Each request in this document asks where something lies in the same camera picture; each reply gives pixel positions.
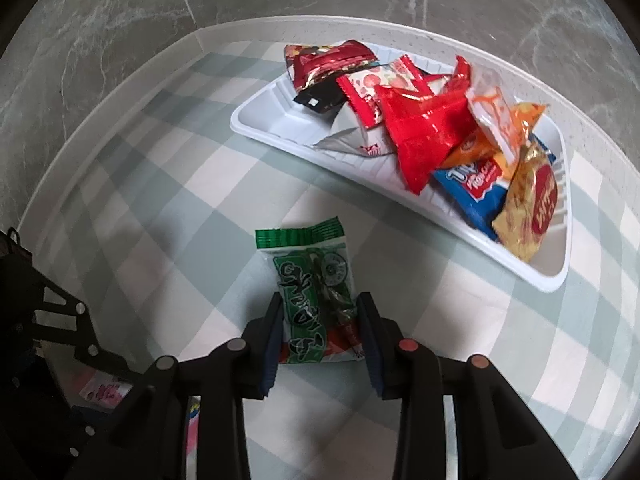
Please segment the green seaweed snack packet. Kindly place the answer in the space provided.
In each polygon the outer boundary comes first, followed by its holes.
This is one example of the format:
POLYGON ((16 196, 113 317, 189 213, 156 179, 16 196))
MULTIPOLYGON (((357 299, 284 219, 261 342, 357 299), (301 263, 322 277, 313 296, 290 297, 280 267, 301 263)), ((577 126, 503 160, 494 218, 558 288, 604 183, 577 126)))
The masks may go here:
POLYGON ((257 230, 255 240, 276 274, 283 300, 280 362, 363 360, 355 285, 340 219, 257 230))

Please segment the clear pinkish snack packet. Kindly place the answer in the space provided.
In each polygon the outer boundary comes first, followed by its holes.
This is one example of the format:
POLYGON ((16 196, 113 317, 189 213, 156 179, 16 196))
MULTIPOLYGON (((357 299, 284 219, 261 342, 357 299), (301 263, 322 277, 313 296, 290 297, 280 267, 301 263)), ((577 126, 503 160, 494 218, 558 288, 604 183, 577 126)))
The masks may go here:
POLYGON ((503 88, 500 75, 489 67, 473 63, 465 96, 488 140, 503 154, 506 163, 512 165, 520 157, 524 140, 522 127, 512 113, 513 96, 503 88))

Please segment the white red peach packet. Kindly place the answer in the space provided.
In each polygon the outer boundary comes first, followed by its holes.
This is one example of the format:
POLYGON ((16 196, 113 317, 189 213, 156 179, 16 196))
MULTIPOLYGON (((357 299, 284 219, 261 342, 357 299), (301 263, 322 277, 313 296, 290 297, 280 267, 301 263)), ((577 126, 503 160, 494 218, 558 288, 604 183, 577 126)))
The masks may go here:
POLYGON ((434 96, 424 75, 406 54, 387 64, 341 75, 336 82, 366 129, 376 127, 383 120, 382 108, 376 93, 378 86, 434 96))

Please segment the pink lollipop candy packet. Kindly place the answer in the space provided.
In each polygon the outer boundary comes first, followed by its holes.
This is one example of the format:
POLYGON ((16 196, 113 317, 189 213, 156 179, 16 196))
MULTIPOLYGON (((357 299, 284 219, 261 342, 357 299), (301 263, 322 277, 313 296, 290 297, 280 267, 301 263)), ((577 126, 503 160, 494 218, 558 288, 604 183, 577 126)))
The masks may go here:
POLYGON ((79 396, 100 408, 112 410, 124 400, 132 385, 112 376, 93 375, 79 390, 79 396))

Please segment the green white checkered tablecloth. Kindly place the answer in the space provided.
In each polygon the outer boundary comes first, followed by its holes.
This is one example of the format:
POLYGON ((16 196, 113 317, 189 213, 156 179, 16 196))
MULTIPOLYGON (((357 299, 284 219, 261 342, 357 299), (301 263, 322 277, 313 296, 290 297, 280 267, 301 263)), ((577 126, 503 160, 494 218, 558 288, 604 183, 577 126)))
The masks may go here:
POLYGON ((488 356, 578 477, 602 478, 639 421, 634 208, 553 144, 573 229, 564 283, 541 292, 398 203, 235 133, 234 110, 283 72, 274 42, 199 56, 91 155, 34 245, 38 268, 142 370, 206 356, 262 315, 277 282, 256 230, 337 218, 382 315, 447 358, 488 356))

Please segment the gold red snack packet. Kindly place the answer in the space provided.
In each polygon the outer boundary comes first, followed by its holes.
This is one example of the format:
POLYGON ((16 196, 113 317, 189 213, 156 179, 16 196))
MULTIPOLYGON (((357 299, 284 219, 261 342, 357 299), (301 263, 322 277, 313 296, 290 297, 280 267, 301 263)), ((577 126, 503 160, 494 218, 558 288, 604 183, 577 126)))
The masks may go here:
POLYGON ((533 140, 521 150, 502 211, 491 222, 498 240, 529 262, 538 252, 558 202, 558 184, 546 150, 533 140))

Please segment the blue cookie packet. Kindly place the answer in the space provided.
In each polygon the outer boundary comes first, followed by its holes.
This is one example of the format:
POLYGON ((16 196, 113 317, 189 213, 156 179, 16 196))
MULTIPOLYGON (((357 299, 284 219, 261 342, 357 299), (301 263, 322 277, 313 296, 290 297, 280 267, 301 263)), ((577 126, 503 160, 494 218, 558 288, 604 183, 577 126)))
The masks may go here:
MULTIPOLYGON (((546 150, 553 170, 555 154, 534 134, 529 137, 525 146, 533 140, 538 141, 546 150)), ((437 170, 434 178, 454 199, 473 228, 480 230, 491 240, 498 240, 491 222, 502 211, 519 162, 515 163, 513 169, 504 168, 499 164, 499 157, 492 155, 467 165, 437 170)))

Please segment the white plastic snack tray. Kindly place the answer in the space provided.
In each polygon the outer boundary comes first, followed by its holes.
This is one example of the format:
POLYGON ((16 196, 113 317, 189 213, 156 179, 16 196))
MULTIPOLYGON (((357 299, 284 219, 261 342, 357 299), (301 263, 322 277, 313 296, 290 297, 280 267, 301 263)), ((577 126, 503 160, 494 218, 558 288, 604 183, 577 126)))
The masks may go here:
POLYGON ((396 155, 362 157, 314 148, 316 142, 330 133, 340 110, 319 114, 295 103, 292 81, 288 75, 281 75, 239 105, 232 113, 230 126, 242 136, 332 171, 413 210, 465 240, 541 292, 555 292, 564 283, 570 266, 573 213, 570 185, 566 183, 564 139, 547 113, 540 115, 532 134, 555 154, 553 173, 558 184, 558 202, 538 252, 532 260, 524 262, 498 240, 491 240, 473 228, 434 177, 421 194, 408 191, 396 155))

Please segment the silver white snack packet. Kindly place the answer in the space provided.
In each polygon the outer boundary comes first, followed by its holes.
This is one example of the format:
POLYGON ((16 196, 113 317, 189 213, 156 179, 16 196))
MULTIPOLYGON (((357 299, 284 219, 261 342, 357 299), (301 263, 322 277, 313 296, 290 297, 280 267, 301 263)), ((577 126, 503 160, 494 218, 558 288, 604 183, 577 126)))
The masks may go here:
POLYGON ((386 127, 381 124, 367 129, 348 104, 335 116, 330 133, 316 142, 314 148, 362 157, 385 156, 396 152, 386 127))

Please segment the black snack packet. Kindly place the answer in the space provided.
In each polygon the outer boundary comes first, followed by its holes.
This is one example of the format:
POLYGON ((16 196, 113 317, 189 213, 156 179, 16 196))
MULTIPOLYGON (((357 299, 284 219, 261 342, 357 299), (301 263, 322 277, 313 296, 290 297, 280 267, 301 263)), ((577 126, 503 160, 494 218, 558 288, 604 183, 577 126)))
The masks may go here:
POLYGON ((322 80, 299 92, 294 98, 295 103, 306 106, 319 114, 340 107, 345 101, 345 93, 335 78, 322 80))

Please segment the large red snack packet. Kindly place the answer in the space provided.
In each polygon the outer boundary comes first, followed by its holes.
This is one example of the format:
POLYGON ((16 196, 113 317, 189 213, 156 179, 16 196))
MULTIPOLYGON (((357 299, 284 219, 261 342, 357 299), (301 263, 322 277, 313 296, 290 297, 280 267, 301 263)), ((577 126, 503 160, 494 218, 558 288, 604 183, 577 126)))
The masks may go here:
POLYGON ((420 194, 433 171, 477 129, 465 92, 471 65, 462 56, 452 77, 436 96, 395 87, 375 87, 384 124, 395 144, 406 187, 420 194))

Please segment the dark red snack packet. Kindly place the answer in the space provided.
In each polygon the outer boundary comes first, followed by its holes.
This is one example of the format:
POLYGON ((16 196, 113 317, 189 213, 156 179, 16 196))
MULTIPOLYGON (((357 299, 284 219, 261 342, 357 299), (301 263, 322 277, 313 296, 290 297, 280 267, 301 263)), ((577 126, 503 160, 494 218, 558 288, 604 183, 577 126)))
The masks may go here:
POLYGON ((371 49, 352 39, 335 46, 287 44, 284 58, 296 92, 302 92, 334 74, 344 74, 378 62, 371 49))

